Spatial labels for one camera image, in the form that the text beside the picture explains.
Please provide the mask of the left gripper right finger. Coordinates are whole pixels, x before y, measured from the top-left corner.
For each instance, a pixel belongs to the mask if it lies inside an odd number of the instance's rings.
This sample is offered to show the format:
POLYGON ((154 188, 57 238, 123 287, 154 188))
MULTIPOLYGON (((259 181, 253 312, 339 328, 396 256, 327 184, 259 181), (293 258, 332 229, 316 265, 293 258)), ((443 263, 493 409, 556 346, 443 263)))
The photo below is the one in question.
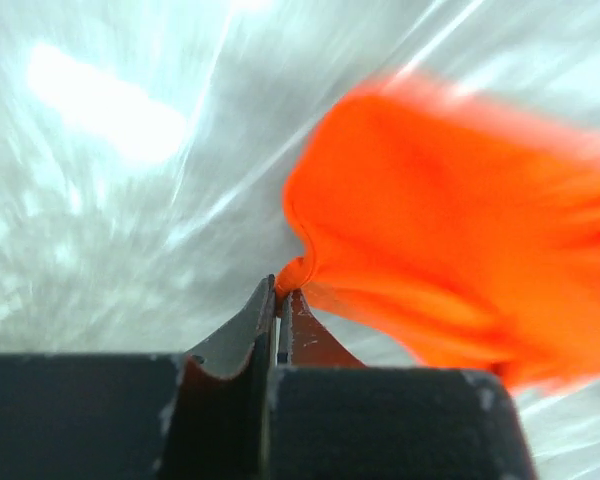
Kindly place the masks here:
POLYGON ((278 363, 326 368, 364 368, 313 315, 301 290, 284 300, 280 315, 278 363))

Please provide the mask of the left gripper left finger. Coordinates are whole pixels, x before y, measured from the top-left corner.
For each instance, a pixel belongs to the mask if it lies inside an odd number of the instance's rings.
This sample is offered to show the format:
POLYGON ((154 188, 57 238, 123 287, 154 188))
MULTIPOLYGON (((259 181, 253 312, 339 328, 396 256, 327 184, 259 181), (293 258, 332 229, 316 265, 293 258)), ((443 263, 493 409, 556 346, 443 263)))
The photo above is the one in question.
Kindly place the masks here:
POLYGON ((233 382, 248 376, 264 385, 272 365, 274 277, 263 278, 246 304, 187 352, 185 385, 233 382))

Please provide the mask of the orange t shirt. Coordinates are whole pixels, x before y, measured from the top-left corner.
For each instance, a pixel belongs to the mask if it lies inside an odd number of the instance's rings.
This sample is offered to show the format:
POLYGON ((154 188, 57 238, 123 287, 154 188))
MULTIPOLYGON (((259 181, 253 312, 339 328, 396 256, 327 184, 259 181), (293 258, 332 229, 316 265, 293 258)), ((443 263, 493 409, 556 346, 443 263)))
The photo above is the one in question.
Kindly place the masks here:
POLYGON ((600 377, 600 133, 412 75, 313 130, 283 193, 279 297, 510 388, 600 377))

